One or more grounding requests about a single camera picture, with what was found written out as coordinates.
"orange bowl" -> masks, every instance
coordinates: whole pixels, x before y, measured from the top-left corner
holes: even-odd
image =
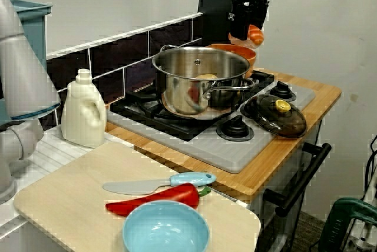
[[[220,49],[220,50],[229,51],[229,52],[235,53],[237,55],[240,55],[241,57],[244,57],[245,59],[248,60],[248,62],[250,64],[250,68],[246,73],[246,78],[249,78],[249,77],[252,76],[252,73],[253,73],[253,70],[254,70],[255,59],[257,57],[257,54],[253,50],[246,48],[246,47],[232,45],[232,44],[212,44],[212,45],[209,45],[207,47],[213,48],[213,49]]]

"tile backsplash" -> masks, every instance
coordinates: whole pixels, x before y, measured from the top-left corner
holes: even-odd
[[[201,45],[201,15],[172,22],[150,26],[139,34],[49,59],[47,72],[59,92],[62,105],[40,119],[44,130],[61,123],[67,85],[75,80],[80,68],[91,71],[93,84],[105,104],[109,104],[122,98],[125,92],[135,91],[153,82],[156,72],[152,57],[159,53],[162,46]]]

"oven door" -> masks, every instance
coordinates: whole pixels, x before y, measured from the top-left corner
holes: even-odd
[[[291,250],[305,188],[330,150],[304,142],[250,204],[262,224],[257,252]]]

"green object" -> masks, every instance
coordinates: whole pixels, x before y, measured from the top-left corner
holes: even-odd
[[[51,13],[52,5],[23,0],[10,0],[25,31],[31,48],[46,69],[45,15]]]
[[[208,186],[205,186],[204,189],[198,192],[198,194],[199,194],[199,197],[203,197],[203,196],[206,196],[210,192],[211,192],[211,188],[209,188]]]
[[[377,208],[350,197],[336,201],[322,230],[318,252],[339,251],[353,218],[377,226]]]

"white bottle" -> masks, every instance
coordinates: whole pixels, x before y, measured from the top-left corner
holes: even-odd
[[[104,143],[106,107],[92,83],[89,70],[79,69],[76,81],[68,84],[61,118],[63,137],[73,143],[96,148]]]

